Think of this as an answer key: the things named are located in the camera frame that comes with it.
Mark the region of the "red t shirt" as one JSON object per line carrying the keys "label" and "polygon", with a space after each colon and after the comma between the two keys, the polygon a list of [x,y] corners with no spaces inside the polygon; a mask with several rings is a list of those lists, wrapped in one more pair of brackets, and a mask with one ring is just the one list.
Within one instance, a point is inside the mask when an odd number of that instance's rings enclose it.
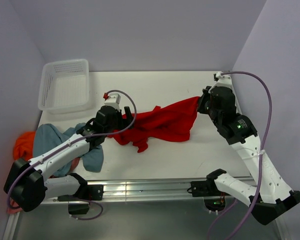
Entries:
{"label": "red t shirt", "polygon": [[199,97],[194,96],[166,107],[155,106],[151,111],[138,113],[132,129],[110,137],[122,146],[131,143],[138,153],[147,150],[150,138],[186,142],[197,118],[198,101]]}

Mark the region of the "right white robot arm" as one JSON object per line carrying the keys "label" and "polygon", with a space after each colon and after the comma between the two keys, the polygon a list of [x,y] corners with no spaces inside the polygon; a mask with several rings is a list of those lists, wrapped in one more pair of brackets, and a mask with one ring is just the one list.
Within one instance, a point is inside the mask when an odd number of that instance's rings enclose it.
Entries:
{"label": "right white robot arm", "polygon": [[198,101],[197,111],[209,115],[217,132],[246,165],[260,189],[250,186],[217,169],[204,181],[191,182],[193,197],[226,193],[251,207],[251,214],[267,225],[300,203],[300,191],[293,190],[280,176],[261,147],[261,140],[251,120],[237,112],[236,97],[229,87],[207,86]]}

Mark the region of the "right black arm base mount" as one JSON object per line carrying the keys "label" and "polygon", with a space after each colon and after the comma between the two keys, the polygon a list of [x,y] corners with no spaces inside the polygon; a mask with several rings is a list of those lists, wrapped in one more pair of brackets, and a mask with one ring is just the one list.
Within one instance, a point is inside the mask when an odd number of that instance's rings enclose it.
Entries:
{"label": "right black arm base mount", "polygon": [[221,211],[226,207],[225,194],[210,180],[191,181],[186,190],[194,198],[203,198],[205,207],[211,211]]}

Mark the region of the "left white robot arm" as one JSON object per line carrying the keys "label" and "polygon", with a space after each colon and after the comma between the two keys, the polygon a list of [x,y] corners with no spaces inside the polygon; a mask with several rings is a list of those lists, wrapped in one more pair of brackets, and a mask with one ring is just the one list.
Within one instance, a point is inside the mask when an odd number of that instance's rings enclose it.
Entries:
{"label": "left white robot arm", "polygon": [[105,138],[130,129],[136,118],[128,106],[121,110],[104,105],[69,139],[28,161],[20,158],[10,169],[4,185],[10,209],[30,212],[45,199],[70,196],[81,200],[89,195],[88,182],[77,173],[53,178],[61,167],[101,145]]}

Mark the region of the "blue grey t shirt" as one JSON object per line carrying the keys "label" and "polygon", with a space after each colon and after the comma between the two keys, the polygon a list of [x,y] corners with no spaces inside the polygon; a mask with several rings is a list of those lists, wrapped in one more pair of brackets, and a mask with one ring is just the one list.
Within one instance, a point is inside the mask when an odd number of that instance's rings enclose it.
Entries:
{"label": "blue grey t shirt", "polygon": [[[68,140],[76,131],[83,127],[84,123],[78,123],[75,127],[70,127],[66,131],[61,132],[53,124],[42,124],[35,132],[33,143],[33,157],[38,157],[44,153],[59,146]],[[80,155],[79,161],[82,161],[83,167],[88,172],[99,173],[102,170],[104,162],[104,152],[101,145],[86,154]]]}

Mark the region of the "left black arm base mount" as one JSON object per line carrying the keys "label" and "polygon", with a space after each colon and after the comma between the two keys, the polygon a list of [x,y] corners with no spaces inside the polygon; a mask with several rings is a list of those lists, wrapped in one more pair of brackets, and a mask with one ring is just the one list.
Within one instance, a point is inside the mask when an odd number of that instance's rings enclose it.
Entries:
{"label": "left black arm base mount", "polygon": [[[94,220],[100,217],[104,211],[103,206],[99,203],[103,199],[103,193],[104,186],[102,184],[88,184],[74,195],[58,196],[57,201],[68,202],[68,213],[71,218],[81,221]],[[97,215],[82,217],[82,215],[87,215],[93,207],[99,209]]]}

